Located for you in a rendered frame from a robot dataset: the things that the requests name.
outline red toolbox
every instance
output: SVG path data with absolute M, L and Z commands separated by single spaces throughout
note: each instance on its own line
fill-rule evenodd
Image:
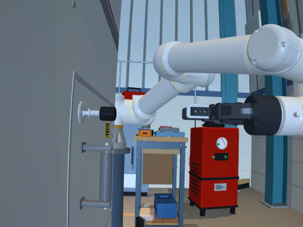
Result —
M 137 89 L 139 91 L 128 91 L 128 89 Z M 141 92 L 141 88 L 136 88 L 136 87 L 128 87 L 126 91 L 122 93 L 124 96 L 124 99 L 133 99 L 133 95 L 135 96 L 143 96 L 145 95 L 145 92 Z
M 238 207 L 239 129 L 191 129 L 190 205 L 205 210 Z

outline yellow and black sticker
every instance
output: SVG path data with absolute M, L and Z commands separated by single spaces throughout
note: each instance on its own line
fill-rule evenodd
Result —
M 105 123 L 105 139 L 109 139 L 109 130 L 110 124 L 108 122 Z

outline blue metal table frame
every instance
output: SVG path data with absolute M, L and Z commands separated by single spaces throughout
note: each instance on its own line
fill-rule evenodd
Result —
M 135 225 L 136 217 L 140 215 L 141 205 L 141 185 L 142 185 L 142 170 L 143 170 L 143 154 L 142 148 L 156 149 L 180 149 L 180 189 L 179 189 L 179 208 L 178 208 L 178 227 L 183 226 L 183 211 L 184 211 L 184 177 L 185 177 L 185 143 L 186 142 L 162 142 L 162 141 L 137 141 L 136 154 L 136 196 L 135 196 Z M 173 155 L 173 181 L 172 194 L 176 199 L 177 189 L 177 155 Z

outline workbench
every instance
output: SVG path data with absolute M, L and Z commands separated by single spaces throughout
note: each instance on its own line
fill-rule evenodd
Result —
M 136 153 L 136 196 L 135 196 L 135 225 L 136 217 L 140 215 L 141 205 L 141 186 L 142 186 L 142 169 L 143 154 L 173 154 L 173 180 L 172 194 L 176 199 L 177 189 L 177 154 L 180 154 L 180 189 L 179 189 L 179 206 L 177 218 L 156 218 L 153 222 L 146 222 L 147 226 L 183 226 L 184 210 L 184 177 L 185 177 L 185 143 L 188 142 L 186 137 L 145 137 L 135 136 L 137 141 Z

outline teal steel column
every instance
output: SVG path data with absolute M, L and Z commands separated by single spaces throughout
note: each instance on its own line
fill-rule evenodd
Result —
M 234 1 L 219 0 L 220 38 L 236 36 Z M 238 102 L 237 74 L 221 74 L 222 103 Z
M 260 0 L 262 25 L 282 26 L 279 0 Z M 267 96 L 287 96 L 286 79 L 265 76 Z M 265 202 L 287 205 L 288 137 L 266 136 Z

